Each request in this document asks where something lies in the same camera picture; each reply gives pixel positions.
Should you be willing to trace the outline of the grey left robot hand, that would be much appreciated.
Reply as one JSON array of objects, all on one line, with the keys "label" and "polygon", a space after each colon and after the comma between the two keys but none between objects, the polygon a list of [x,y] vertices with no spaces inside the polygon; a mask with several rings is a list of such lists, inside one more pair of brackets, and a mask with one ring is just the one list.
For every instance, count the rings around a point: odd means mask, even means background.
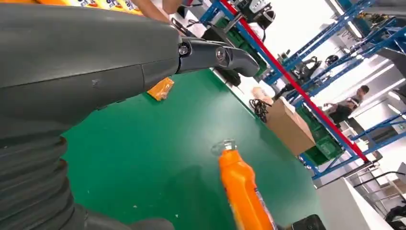
[{"label": "grey left robot hand", "polygon": [[174,74],[259,70],[244,50],[184,37],[167,23],[118,11],[0,6],[0,140],[59,136],[94,110]]}]

